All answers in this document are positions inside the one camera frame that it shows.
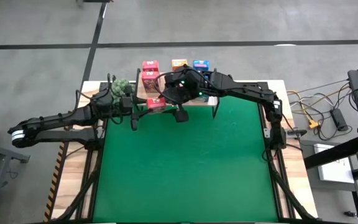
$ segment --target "power adapter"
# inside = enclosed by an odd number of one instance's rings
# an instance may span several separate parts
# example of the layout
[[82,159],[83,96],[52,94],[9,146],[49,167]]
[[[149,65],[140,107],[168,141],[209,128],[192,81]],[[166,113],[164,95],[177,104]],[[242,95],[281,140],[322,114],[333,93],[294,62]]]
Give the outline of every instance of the power adapter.
[[342,112],[339,108],[331,110],[329,112],[331,113],[331,116],[333,117],[335,126],[338,131],[347,131],[349,129],[347,127],[345,118],[343,117]]

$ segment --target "floor line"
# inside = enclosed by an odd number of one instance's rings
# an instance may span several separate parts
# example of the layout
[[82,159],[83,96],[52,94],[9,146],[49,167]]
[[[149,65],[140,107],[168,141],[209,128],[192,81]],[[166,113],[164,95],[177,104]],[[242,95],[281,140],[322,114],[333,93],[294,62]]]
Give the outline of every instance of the floor line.
[[87,49],[91,46],[91,44],[11,44],[0,45],[0,50]]
[[206,41],[206,42],[142,42],[98,44],[98,48],[157,48],[157,47],[247,47],[283,45],[352,45],[358,40],[271,40],[271,41]]
[[94,34],[93,34],[93,39],[92,39],[91,48],[89,50],[88,59],[86,61],[86,65],[85,65],[84,75],[82,77],[81,88],[82,88],[82,83],[84,81],[88,81],[90,79],[93,59],[94,59],[94,55],[96,53],[96,48],[98,45],[99,36],[100,36],[101,29],[102,29],[104,13],[106,12],[106,8],[107,8],[107,3],[102,3],[102,6],[100,7],[100,11],[99,11],[98,22],[96,23],[96,28],[95,28]]

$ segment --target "blue box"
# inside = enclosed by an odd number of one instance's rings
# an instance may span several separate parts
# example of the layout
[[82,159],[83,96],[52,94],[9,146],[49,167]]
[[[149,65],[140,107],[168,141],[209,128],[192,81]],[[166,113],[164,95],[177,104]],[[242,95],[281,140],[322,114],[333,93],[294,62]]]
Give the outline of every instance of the blue box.
[[193,60],[193,68],[197,71],[208,71],[209,70],[209,61]]

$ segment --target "white sticker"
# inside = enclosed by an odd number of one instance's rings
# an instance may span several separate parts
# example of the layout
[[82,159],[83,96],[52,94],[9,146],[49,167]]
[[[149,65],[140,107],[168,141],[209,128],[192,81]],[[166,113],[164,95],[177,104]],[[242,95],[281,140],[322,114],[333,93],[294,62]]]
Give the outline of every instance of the white sticker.
[[23,134],[23,130],[14,131],[12,136],[15,136],[16,134]]
[[16,134],[15,136],[12,136],[12,141],[18,138],[24,138],[25,134]]

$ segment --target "green plush toy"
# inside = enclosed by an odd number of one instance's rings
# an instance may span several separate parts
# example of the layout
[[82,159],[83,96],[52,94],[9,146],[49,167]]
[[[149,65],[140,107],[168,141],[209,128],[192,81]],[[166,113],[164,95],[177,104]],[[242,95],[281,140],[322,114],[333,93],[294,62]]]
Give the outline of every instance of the green plush toy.
[[111,89],[113,91],[112,97],[114,98],[114,102],[119,101],[119,96],[125,95],[124,89],[125,86],[130,85],[132,87],[132,92],[135,92],[135,85],[130,84],[128,80],[116,80],[112,83]]

